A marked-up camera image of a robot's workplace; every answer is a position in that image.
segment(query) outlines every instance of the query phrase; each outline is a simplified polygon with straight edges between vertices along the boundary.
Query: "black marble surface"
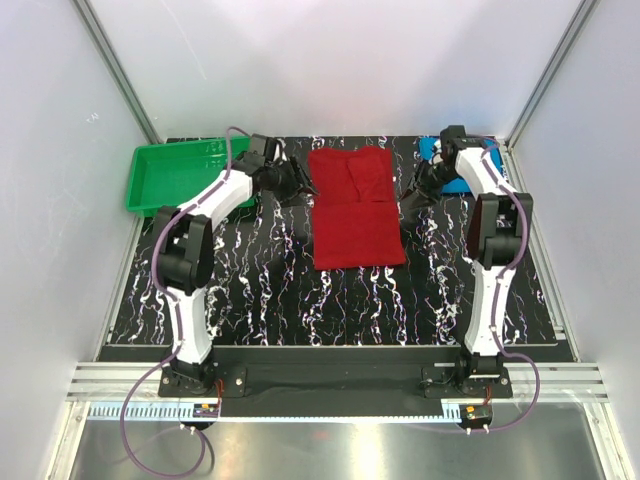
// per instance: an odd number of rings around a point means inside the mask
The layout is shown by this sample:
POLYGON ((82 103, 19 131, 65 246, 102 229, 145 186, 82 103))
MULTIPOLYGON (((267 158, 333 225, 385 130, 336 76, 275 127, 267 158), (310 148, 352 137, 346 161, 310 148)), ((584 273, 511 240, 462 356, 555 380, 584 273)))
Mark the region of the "black marble surface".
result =
MULTIPOLYGON (((414 172, 416 137, 287 138, 306 167, 312 149, 393 150, 399 193, 414 172)), ((471 195, 424 211, 402 208, 407 262, 396 268, 315 271, 310 207, 282 210, 265 194, 232 213, 215 233, 208 287, 210 333, 218 345, 431 345, 460 342, 471 316, 474 276, 466 255, 471 195)), ((151 220, 144 223, 112 344, 169 344, 165 299, 152 285, 151 220)), ((505 343, 553 344, 555 336, 532 259, 513 280, 505 343)))

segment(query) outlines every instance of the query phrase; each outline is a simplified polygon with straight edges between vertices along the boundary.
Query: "green tray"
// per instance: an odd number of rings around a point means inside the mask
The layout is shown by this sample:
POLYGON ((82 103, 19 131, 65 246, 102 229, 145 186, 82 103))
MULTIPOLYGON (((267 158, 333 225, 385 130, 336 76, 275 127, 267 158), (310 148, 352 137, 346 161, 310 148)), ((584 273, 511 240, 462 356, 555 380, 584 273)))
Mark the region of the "green tray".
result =
MULTIPOLYGON (((127 210, 152 217, 164 205, 177 207, 213 182, 227 163, 224 138, 138 147, 133 153, 127 210)), ((231 139, 235 157, 249 148, 249 137, 231 139)), ((240 205, 254 205, 252 198, 240 205)))

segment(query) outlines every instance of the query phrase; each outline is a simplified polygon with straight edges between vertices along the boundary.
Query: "blue tray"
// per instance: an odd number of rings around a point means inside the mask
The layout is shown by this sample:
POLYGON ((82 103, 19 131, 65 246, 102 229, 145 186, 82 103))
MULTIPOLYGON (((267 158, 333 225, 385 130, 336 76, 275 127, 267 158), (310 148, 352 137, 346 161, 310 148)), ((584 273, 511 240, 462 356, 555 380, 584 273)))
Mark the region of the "blue tray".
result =
MULTIPOLYGON (((431 156, 433 155, 432 149, 437 140, 438 137, 423 137, 420 139, 420 156, 422 156, 425 161, 428 162, 431 160, 431 156)), ((487 143, 489 143, 489 145, 496 144, 490 140, 487 140, 487 143)), ((491 155, 491 160, 493 160, 493 164, 498 171, 502 173, 502 157, 500 157, 498 149, 491 150, 489 155, 491 155)), ((463 179, 456 178, 453 182, 444 186, 442 193, 471 193, 471 189, 463 179)))

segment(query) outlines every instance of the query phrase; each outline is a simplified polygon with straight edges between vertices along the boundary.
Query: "red cloth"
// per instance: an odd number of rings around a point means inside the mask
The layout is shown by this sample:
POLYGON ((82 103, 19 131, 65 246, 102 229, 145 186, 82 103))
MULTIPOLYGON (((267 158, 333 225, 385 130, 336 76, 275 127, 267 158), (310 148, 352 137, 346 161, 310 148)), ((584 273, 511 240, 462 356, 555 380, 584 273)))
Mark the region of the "red cloth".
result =
POLYGON ((403 264, 391 150, 322 148, 309 167, 319 193, 311 210, 315 268, 403 264))

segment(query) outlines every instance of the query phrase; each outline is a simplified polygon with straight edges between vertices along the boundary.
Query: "metal corner post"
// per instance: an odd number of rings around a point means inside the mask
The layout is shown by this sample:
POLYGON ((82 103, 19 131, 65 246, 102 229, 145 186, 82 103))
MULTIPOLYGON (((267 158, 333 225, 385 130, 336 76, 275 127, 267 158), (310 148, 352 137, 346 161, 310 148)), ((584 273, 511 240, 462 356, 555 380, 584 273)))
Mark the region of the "metal corner post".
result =
POLYGON ((82 22, 85 24, 87 31, 91 35, 102 59, 109 69, 109 72, 113 76, 118 89, 122 93, 127 105, 131 109, 136 122, 140 126, 140 129, 144 133, 147 141, 152 144, 163 143, 158 132, 156 132, 151 119, 147 115, 142 102, 138 98, 129 78, 127 77, 118 57, 109 41, 107 34, 98 19, 98 16, 91 5, 91 0, 71 0, 71 3, 75 6, 82 22))
POLYGON ((527 100, 522 113, 520 113, 511 133, 509 133, 506 138, 505 143, 509 148, 513 148, 522 136, 522 132, 529 123, 529 120, 540 103, 540 100, 542 100, 542 97, 547 92, 547 89, 560 69, 560 66, 564 63, 568 53, 571 51, 571 48, 575 44, 580 33, 584 30, 591 14, 599 3, 600 0, 582 0, 580 2, 580 5, 569 22, 569 25, 564 31, 560 42, 551 55, 547 66, 542 72, 542 76, 533 89, 529 100, 527 100))

